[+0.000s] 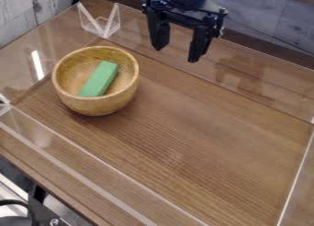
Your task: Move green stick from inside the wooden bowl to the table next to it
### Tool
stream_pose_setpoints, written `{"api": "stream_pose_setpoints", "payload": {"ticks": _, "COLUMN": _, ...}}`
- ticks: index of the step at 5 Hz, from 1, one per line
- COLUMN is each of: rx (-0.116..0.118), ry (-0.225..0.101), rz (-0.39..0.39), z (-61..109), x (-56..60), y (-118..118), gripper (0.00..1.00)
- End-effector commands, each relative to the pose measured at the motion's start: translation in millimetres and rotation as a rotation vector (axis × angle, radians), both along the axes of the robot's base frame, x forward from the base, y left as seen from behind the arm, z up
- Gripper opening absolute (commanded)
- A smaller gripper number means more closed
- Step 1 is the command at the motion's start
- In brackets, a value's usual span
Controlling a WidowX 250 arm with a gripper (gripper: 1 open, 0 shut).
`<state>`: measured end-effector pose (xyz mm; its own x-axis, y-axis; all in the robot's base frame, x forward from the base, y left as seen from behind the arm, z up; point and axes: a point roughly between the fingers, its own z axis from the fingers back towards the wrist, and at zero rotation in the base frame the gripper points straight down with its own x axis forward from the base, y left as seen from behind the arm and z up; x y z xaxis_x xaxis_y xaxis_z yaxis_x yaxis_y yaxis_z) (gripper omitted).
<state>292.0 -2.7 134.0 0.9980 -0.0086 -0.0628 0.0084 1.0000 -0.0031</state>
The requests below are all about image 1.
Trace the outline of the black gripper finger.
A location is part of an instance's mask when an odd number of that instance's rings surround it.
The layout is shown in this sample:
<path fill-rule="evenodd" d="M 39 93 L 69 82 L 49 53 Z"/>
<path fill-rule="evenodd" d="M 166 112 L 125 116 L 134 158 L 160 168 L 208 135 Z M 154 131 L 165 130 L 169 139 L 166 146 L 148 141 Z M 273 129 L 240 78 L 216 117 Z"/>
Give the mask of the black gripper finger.
<path fill-rule="evenodd" d="M 198 26 L 194 28 L 193 41 L 190 42 L 188 56 L 189 62 L 197 62 L 205 53 L 208 53 L 213 37 L 213 30 L 209 27 Z"/>
<path fill-rule="evenodd" d="M 148 23 L 152 44 L 161 51 L 170 43 L 172 25 L 164 12 L 148 8 Z"/>

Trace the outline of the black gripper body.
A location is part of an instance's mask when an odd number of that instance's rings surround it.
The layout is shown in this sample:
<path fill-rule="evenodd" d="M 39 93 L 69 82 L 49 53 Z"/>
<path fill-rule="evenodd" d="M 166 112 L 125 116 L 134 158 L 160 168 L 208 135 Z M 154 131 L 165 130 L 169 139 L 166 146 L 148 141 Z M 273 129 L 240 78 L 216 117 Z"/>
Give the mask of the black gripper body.
<path fill-rule="evenodd" d="M 222 35 L 224 20 L 229 15 L 229 10 L 220 6 L 213 0 L 146 0 L 148 5 L 154 5 L 158 8 L 173 11 L 182 17 L 189 17 L 200 21 L 205 17 L 213 17 L 214 36 L 217 38 Z"/>

